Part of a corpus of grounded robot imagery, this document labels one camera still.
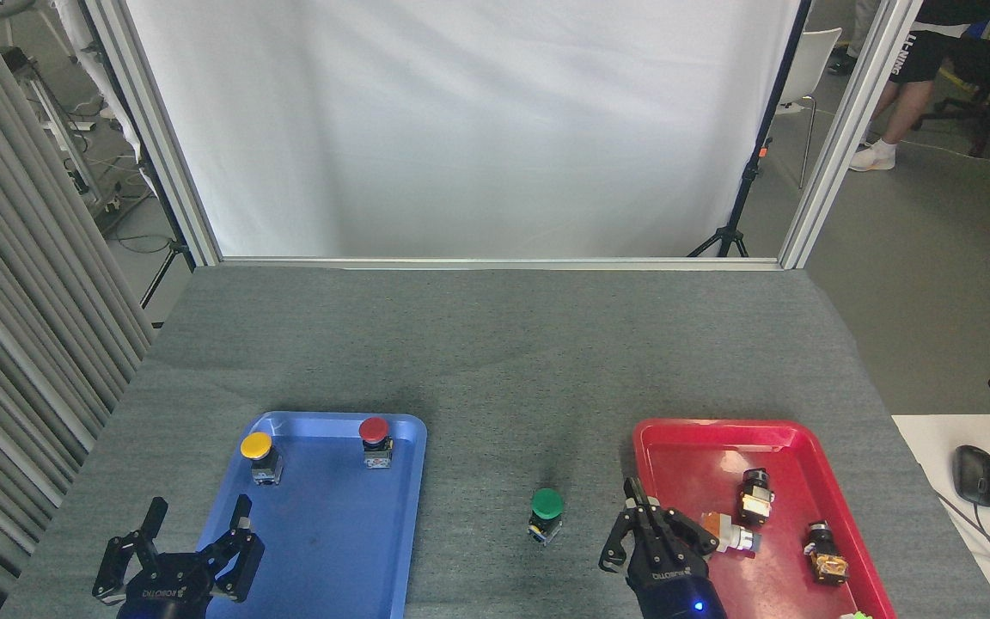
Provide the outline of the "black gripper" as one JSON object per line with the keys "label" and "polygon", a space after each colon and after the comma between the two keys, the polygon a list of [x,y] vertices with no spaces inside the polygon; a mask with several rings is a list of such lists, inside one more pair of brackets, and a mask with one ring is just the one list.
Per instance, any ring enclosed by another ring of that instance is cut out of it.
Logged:
{"label": "black gripper", "polygon": [[[107,541],[93,586],[99,602],[123,602],[117,618],[204,618],[211,597],[243,603],[265,553],[262,538],[252,532],[253,502],[246,493],[237,497],[230,528],[198,551],[205,572],[184,573],[184,579],[161,576],[155,537],[168,513],[168,502],[154,497],[138,528]],[[125,586],[132,557],[142,573]]]}
{"label": "black gripper", "polygon": [[[681,511],[651,503],[638,477],[626,477],[622,491],[624,508],[602,545],[598,568],[627,572],[644,618],[726,618],[704,559],[718,549],[718,537]],[[648,549],[635,549],[643,532]]]}

